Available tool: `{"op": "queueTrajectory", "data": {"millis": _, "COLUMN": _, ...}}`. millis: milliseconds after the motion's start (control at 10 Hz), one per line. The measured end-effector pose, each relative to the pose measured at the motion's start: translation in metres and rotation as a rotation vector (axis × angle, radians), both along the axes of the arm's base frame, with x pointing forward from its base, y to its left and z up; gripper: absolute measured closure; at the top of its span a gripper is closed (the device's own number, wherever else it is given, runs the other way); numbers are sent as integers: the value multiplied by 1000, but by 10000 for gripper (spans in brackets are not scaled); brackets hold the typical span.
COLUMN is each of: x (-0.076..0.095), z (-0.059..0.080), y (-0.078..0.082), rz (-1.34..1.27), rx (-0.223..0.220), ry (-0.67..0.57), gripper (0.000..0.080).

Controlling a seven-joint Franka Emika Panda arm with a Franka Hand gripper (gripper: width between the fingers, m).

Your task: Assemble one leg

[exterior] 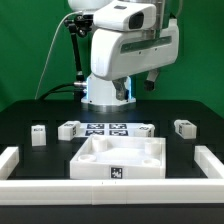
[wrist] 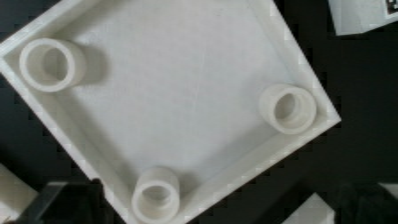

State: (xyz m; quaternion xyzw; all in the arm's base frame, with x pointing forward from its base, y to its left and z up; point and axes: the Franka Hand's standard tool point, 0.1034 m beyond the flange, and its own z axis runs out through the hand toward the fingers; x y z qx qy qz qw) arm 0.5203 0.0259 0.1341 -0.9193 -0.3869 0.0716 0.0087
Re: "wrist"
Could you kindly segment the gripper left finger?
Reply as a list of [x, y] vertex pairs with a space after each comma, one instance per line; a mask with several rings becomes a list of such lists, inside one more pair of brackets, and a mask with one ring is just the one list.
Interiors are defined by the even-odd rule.
[[17, 224], [111, 224], [102, 182], [50, 182]]

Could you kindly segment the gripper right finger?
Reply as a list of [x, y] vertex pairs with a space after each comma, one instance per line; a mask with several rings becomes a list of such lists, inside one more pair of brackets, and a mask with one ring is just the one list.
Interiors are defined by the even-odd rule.
[[345, 183], [336, 193], [336, 224], [398, 224], [398, 198], [381, 183]]

